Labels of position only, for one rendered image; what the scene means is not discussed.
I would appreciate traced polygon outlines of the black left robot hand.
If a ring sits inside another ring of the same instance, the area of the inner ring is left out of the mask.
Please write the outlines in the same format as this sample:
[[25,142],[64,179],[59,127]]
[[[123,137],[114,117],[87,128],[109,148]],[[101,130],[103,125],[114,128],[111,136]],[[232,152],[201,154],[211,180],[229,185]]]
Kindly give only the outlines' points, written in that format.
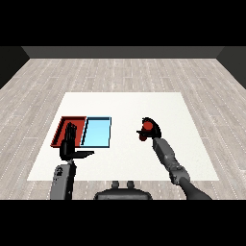
[[77,127],[69,122],[65,128],[64,139],[61,141],[61,160],[84,159],[94,154],[93,151],[75,151],[76,131]]

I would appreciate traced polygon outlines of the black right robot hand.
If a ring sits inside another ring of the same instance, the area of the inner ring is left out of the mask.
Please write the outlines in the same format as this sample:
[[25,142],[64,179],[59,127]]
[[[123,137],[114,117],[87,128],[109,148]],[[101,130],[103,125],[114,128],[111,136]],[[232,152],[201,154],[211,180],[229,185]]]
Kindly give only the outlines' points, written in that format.
[[138,134],[140,135],[145,135],[146,137],[151,137],[152,139],[154,139],[155,137],[161,138],[161,130],[160,130],[160,126],[156,123],[155,120],[153,120],[150,117],[144,117],[142,119],[142,125],[145,121],[150,121],[153,124],[153,129],[151,132],[147,133],[147,132],[142,132],[141,129],[137,131]]

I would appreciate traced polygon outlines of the red can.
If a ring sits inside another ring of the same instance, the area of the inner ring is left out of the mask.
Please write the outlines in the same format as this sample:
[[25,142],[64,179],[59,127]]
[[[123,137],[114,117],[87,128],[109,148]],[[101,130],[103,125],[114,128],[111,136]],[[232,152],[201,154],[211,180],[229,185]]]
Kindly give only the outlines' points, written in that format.
[[[153,129],[153,124],[152,124],[150,121],[145,121],[145,122],[143,123],[143,125],[142,125],[141,131],[142,131],[142,132],[147,132],[147,133],[149,133],[149,132],[152,131],[152,129]],[[139,136],[139,139],[140,139],[141,141],[145,141],[145,140],[147,139],[147,137],[146,137],[145,135],[140,135],[140,136]]]

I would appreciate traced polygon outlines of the red shallow open box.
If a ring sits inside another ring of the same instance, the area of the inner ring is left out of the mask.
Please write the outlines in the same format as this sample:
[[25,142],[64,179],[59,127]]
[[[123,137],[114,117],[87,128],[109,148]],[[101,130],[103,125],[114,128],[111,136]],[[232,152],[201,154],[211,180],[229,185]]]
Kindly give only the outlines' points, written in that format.
[[61,147],[62,141],[64,140],[65,137],[65,129],[68,123],[71,123],[72,125],[77,127],[76,137],[75,137],[75,147],[76,148],[81,147],[82,135],[86,124],[85,116],[63,116],[60,120],[58,128],[50,144],[51,147],[53,148]]

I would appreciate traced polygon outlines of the light blue shallow open box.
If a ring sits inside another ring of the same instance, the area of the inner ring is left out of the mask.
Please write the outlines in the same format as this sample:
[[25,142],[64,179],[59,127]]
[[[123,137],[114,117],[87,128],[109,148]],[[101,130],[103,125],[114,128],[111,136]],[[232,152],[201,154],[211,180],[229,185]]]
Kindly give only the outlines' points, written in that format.
[[111,118],[89,116],[81,136],[82,148],[109,148],[111,140]]

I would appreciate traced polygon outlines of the dark grey robot body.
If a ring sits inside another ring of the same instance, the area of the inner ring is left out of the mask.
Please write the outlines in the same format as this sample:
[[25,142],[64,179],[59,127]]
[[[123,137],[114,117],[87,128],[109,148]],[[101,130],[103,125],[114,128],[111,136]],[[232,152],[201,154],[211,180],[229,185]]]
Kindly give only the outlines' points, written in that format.
[[113,181],[111,188],[97,192],[94,200],[152,200],[149,192],[135,188],[133,181],[127,181],[126,188],[119,187],[119,181]]

